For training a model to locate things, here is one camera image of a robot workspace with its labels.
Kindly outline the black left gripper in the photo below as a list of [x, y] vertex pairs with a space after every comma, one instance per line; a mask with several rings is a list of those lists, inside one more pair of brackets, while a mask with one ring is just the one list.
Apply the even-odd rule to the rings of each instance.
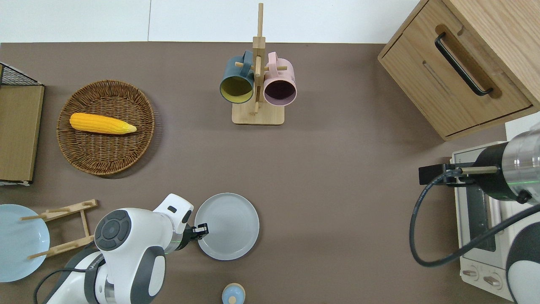
[[191, 242], [194, 240], [201, 240], [208, 235], [208, 223], [201, 223], [197, 227], [187, 225], [182, 235], [183, 242]]

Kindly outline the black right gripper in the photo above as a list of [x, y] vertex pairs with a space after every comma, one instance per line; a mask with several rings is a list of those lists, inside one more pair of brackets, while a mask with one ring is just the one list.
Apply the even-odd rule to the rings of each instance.
[[[445, 173], [446, 171], [450, 171], [452, 169], [455, 169], [456, 167], [473, 167], [474, 163], [472, 162], [465, 162], [465, 163], [458, 163], [452, 164], [452, 163], [439, 163], [439, 164], [432, 164], [429, 166], [419, 167], [418, 168], [418, 183], [419, 185], [427, 185], [430, 183], [433, 179], [438, 177], [439, 175]], [[442, 180], [443, 185], [447, 185], [448, 187], [466, 187], [467, 185], [474, 185], [476, 184], [476, 181], [467, 175], [459, 175], [459, 176], [448, 176], [444, 177]]]

